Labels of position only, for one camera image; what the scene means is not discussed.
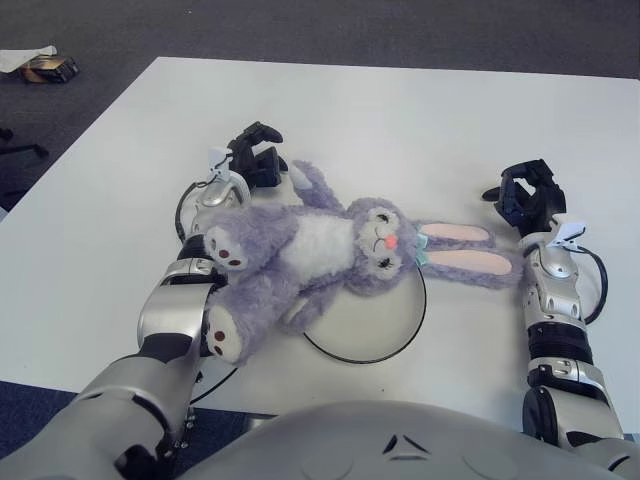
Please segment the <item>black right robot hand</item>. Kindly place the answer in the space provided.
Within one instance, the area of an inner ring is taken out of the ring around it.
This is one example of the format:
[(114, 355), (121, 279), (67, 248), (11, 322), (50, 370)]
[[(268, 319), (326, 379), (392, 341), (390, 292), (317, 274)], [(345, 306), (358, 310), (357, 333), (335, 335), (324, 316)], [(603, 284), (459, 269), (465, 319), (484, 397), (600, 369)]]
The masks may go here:
[(543, 159), (522, 162), (501, 173), (501, 184), (482, 194), (497, 213), (518, 230), (520, 237), (550, 232), (555, 214), (566, 212), (563, 190)]

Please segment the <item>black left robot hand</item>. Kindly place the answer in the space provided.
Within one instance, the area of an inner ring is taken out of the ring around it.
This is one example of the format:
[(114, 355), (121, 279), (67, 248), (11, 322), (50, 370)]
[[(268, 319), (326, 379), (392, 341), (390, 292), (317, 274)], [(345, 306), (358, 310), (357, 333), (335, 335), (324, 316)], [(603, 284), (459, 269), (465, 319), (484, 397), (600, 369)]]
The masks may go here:
[(230, 169), (239, 173), (250, 189), (277, 187), (281, 173), (288, 171), (274, 146), (254, 152), (253, 148), (263, 142), (280, 144), (283, 137), (275, 128), (256, 121), (227, 145), (232, 152)]

